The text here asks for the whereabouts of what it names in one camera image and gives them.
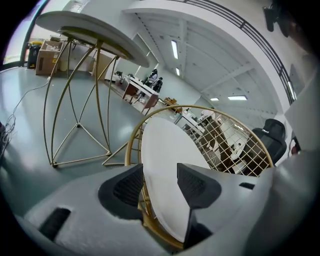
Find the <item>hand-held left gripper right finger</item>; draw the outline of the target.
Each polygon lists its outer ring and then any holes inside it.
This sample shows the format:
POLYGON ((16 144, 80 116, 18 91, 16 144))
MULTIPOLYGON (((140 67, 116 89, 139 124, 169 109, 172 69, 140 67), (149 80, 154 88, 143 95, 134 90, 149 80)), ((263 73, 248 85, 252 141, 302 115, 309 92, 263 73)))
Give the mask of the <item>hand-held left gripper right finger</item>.
POLYGON ((177 164, 177 184, 190 209, 210 207, 221 195, 222 186, 213 171, 192 164, 177 164))

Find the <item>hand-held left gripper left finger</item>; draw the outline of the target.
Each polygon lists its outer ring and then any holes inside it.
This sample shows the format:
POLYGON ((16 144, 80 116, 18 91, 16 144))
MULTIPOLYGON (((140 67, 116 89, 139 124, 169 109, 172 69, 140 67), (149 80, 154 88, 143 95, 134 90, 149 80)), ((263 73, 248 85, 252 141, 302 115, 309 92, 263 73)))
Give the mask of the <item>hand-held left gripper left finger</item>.
POLYGON ((113 168, 98 189, 100 204, 113 216, 125 220, 143 220, 138 209, 143 188, 143 165, 135 164, 113 168))

